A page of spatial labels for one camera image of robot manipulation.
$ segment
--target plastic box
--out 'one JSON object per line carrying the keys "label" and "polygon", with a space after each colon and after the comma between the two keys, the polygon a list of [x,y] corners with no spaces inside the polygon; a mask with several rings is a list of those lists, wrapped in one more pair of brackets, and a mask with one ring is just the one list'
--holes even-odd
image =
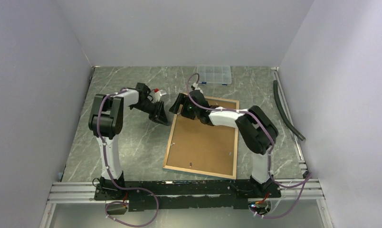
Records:
{"label": "plastic box", "polygon": [[200,74],[200,84],[231,84],[230,66],[197,65],[197,72]]}

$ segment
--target brown board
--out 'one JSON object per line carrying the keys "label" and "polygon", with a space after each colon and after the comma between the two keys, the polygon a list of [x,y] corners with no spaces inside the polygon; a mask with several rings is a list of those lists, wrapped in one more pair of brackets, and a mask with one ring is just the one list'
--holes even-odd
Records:
{"label": "brown board", "polygon": [[[239,109],[239,101],[205,98],[210,105]],[[235,179],[237,138],[238,129],[174,115],[163,168]]]}

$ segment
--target wall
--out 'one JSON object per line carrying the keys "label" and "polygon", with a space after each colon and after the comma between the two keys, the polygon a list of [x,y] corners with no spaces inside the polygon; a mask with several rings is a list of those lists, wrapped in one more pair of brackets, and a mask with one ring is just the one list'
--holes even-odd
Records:
{"label": "wall", "polygon": [[280,76],[335,226],[382,227],[382,0],[314,1]]}
{"label": "wall", "polygon": [[58,0],[94,66],[278,66],[313,0]]}
{"label": "wall", "polygon": [[0,0],[0,228],[39,227],[90,65],[51,0]]}

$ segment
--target marble tabletop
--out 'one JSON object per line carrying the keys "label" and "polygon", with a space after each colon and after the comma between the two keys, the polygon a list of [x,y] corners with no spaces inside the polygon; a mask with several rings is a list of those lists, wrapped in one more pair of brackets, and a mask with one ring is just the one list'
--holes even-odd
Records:
{"label": "marble tabletop", "polygon": [[[162,98],[170,121],[173,114],[169,107],[178,93],[185,92],[185,80],[196,72],[193,66],[173,67],[97,67],[93,74],[79,124],[68,157],[64,182],[91,181],[101,175],[101,156],[96,138],[88,129],[87,122],[96,94],[117,92],[122,87],[134,87],[137,82],[146,83],[151,89],[167,91]],[[290,131],[282,122],[276,108],[269,67],[231,68],[232,83],[201,86],[205,96],[239,100],[240,109],[258,105],[278,128],[279,136],[272,156],[275,178],[302,178],[296,154],[296,146]],[[220,179],[163,169],[170,126],[153,123],[148,114],[139,110],[124,110],[124,126],[119,138],[120,163],[126,181],[172,181]],[[237,179],[249,178],[252,170],[252,152],[239,134]]]}

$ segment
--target black tube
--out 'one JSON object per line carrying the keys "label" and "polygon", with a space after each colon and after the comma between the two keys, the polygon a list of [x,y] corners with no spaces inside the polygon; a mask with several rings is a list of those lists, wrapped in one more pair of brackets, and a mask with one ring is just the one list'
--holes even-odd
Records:
{"label": "black tube", "polygon": [[289,120],[286,117],[285,111],[282,108],[282,104],[280,102],[280,97],[278,93],[278,81],[274,80],[274,99],[275,103],[277,104],[277,108],[280,114],[280,117],[282,117],[283,122],[285,125],[295,134],[300,140],[304,141],[306,138],[289,122]]}

